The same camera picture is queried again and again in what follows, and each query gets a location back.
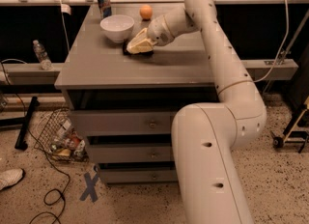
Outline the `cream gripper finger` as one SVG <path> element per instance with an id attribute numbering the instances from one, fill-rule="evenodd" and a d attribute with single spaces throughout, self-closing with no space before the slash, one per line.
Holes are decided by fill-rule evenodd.
<path id="1" fill-rule="evenodd" d="M 138 32 L 136 34 L 136 36 L 129 42 L 129 44 L 138 44 L 141 41 L 143 41 L 144 39 L 146 39 L 147 36 L 147 32 L 148 29 L 147 28 L 143 28 L 140 32 Z"/>
<path id="2" fill-rule="evenodd" d="M 154 46 L 154 42 L 144 39 L 142 41 L 130 41 L 126 46 L 126 50 L 129 54 L 148 53 L 154 49 Z"/>

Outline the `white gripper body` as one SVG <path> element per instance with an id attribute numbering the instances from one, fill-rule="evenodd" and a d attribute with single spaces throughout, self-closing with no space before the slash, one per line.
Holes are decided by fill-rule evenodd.
<path id="1" fill-rule="evenodd" d="M 151 45 L 157 46 L 165 46 L 175 39 L 167 25 L 164 15 L 151 21 L 147 29 L 147 38 L 150 40 Z"/>

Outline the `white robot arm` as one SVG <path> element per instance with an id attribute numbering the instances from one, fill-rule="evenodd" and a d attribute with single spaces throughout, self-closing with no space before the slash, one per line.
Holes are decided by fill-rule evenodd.
<path id="1" fill-rule="evenodd" d="M 217 21 L 213 0 L 184 6 L 153 20 L 126 46 L 149 52 L 198 31 L 218 95 L 217 103 L 183 107 L 172 123 L 172 147 L 187 224 L 254 224 L 231 149 L 259 137 L 267 111 L 248 71 Z"/>

